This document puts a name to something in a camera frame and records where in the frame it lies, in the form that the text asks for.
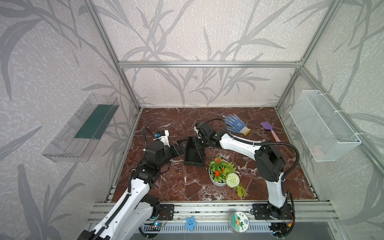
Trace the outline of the black plastic bin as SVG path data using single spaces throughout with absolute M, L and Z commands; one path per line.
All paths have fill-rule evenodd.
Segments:
M 184 165 L 192 167 L 203 167 L 205 164 L 205 147 L 197 137 L 188 137 Z

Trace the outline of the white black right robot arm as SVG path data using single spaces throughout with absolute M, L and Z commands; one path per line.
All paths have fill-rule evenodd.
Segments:
M 234 151 L 254 160 L 260 176 L 266 181 L 270 208 L 283 209 L 287 202 L 283 187 L 285 160 L 274 143 L 258 143 L 226 131 L 216 131 L 209 123 L 197 124 L 194 130 L 201 146 Z

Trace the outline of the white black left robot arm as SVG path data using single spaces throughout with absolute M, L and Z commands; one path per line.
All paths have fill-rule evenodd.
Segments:
M 131 172 L 126 191 L 112 210 L 91 231 L 84 230 L 79 240 L 129 240 L 142 224 L 159 215 L 159 199 L 149 191 L 162 174 L 163 166 L 186 152 L 183 140 L 170 145 L 159 137 L 145 149 L 144 156 Z

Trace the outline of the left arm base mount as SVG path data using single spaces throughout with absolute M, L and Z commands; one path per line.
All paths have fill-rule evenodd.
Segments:
M 150 218 L 151 221 L 171 221 L 175 213 L 174 204 L 157 203 L 153 207 L 153 214 Z

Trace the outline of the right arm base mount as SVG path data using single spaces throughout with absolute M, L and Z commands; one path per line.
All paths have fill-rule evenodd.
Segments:
M 256 220 L 292 220 L 294 211 L 291 204 L 285 203 L 281 208 L 277 208 L 270 203 L 252 204 L 250 214 Z

